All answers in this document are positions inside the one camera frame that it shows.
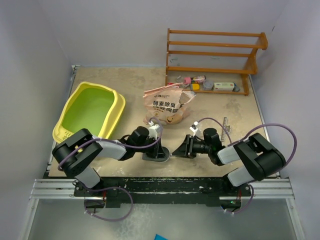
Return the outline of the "green white box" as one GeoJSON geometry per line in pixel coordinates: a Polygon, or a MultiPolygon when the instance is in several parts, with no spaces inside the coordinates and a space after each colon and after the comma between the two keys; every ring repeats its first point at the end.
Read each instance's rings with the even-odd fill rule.
{"type": "Polygon", "coordinates": [[[235,84],[233,82],[215,82],[214,83],[215,91],[232,92],[234,88],[235,88],[235,84]]]}

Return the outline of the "orange wooden shelf rack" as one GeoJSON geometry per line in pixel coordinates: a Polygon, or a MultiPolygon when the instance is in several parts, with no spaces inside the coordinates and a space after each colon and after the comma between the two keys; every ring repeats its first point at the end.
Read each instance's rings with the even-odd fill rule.
{"type": "Polygon", "coordinates": [[[217,31],[199,31],[199,30],[176,30],[167,29],[166,35],[166,63],[165,63],[165,83],[169,83],[169,72],[195,72],[195,73],[214,73],[214,74],[237,74],[241,77],[243,91],[232,92],[232,95],[248,96],[250,93],[248,79],[250,75],[258,73],[257,52],[265,51],[268,48],[268,39],[264,32],[244,33],[244,32],[217,32],[217,31]],[[219,37],[240,37],[256,38],[256,42],[248,43],[226,43],[226,42],[203,42],[203,41],[179,41],[172,40],[171,35],[197,35],[197,36],[219,36],[219,37]],[[188,47],[212,47],[212,48],[231,48],[231,49],[250,49],[249,53],[236,52],[214,52],[214,51],[194,51],[194,50],[171,50],[170,46],[188,46],[188,47]],[[227,58],[246,58],[243,68],[222,68],[222,67],[190,67],[190,66],[171,66],[169,57],[171,55],[185,56],[209,56],[209,57],[227,57],[227,58]]]}

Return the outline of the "yellow green litter box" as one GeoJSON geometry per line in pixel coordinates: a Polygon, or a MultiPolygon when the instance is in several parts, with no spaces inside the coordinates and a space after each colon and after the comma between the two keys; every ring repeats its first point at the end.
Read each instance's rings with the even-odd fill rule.
{"type": "Polygon", "coordinates": [[[126,106],[123,95],[107,86],[84,81],[66,101],[52,137],[61,143],[81,129],[108,139],[126,106]]]}

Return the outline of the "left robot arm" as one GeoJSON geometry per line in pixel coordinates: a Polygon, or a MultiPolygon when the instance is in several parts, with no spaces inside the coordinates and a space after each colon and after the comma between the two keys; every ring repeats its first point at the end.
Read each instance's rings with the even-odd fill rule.
{"type": "Polygon", "coordinates": [[[111,158],[125,161],[142,153],[145,161],[165,162],[170,151],[161,144],[162,129],[159,125],[149,128],[139,126],[131,134],[117,140],[98,138],[83,128],[56,145],[52,155],[58,162],[58,170],[68,178],[74,178],[84,185],[91,196],[103,191],[102,178],[90,164],[95,158],[111,158]]]}

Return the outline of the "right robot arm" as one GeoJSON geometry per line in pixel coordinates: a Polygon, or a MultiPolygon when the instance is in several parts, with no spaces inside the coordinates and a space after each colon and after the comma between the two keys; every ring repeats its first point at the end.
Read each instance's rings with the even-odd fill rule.
{"type": "Polygon", "coordinates": [[[261,181],[285,166],[285,157],[261,134],[255,133],[245,141],[223,146],[214,128],[203,131],[203,139],[187,134],[183,143],[172,153],[174,157],[193,159],[206,154],[217,166],[240,160],[243,164],[225,177],[222,190],[228,196],[235,195],[240,186],[251,181],[261,181]]]}

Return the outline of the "aluminium rail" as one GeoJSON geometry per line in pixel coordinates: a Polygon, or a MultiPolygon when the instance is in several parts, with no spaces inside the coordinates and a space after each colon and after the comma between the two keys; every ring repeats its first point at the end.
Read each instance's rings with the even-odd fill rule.
{"type": "Polygon", "coordinates": [[[73,179],[36,179],[33,183],[31,199],[72,199],[75,186],[73,179]]]}

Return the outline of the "red white small box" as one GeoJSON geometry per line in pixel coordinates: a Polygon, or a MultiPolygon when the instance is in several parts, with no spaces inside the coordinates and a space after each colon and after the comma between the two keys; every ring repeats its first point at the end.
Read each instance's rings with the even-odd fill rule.
{"type": "Polygon", "coordinates": [[[167,84],[168,87],[173,87],[173,88],[179,88],[180,87],[180,84],[179,83],[172,83],[172,82],[169,82],[167,84]]]}

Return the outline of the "grey ruler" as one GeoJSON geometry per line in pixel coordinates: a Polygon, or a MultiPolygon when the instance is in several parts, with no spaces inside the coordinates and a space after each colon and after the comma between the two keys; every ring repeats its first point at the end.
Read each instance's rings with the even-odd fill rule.
{"type": "Polygon", "coordinates": [[[226,140],[229,140],[230,143],[232,142],[230,137],[230,131],[231,126],[228,125],[228,117],[225,116],[222,122],[222,131],[220,135],[221,142],[225,142],[226,140]]]}

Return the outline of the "black base frame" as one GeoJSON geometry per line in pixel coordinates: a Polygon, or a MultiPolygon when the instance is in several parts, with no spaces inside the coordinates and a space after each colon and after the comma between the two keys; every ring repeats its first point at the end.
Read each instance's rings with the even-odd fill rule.
{"type": "Polygon", "coordinates": [[[74,196],[90,208],[119,208],[121,204],[200,204],[241,206],[252,193],[247,183],[234,187],[226,177],[102,177],[92,189],[74,180],[74,196]]]}

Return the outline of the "silver metal scoop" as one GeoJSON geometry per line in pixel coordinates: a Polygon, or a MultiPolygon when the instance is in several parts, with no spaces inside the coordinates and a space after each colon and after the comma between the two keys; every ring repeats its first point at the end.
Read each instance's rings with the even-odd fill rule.
{"type": "Polygon", "coordinates": [[[151,157],[147,153],[143,153],[142,159],[145,161],[157,162],[157,163],[164,163],[170,159],[171,154],[170,154],[170,157],[161,157],[161,153],[162,152],[158,152],[157,156],[155,156],[155,157],[151,157]]]}

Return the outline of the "blue object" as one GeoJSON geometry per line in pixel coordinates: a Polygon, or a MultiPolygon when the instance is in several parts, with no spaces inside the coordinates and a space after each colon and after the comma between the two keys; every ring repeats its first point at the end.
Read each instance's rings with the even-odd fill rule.
{"type": "Polygon", "coordinates": [[[154,240],[168,240],[167,238],[159,235],[159,234],[156,234],[155,237],[154,237],[154,240]]]}

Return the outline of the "pink cat litter bag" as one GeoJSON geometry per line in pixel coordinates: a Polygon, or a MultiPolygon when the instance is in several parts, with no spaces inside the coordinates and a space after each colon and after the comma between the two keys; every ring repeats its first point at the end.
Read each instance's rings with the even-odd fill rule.
{"type": "Polygon", "coordinates": [[[147,110],[143,122],[148,123],[151,118],[156,118],[162,125],[178,124],[188,116],[195,96],[195,92],[184,90],[180,86],[147,90],[143,93],[143,103],[147,110]]]}

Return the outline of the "clear round jar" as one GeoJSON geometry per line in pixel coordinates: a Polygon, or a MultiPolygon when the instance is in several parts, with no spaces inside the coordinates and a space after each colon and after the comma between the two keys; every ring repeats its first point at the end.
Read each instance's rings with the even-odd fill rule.
{"type": "Polygon", "coordinates": [[[202,88],[204,91],[211,91],[214,88],[214,82],[212,80],[206,79],[203,81],[202,88]]]}

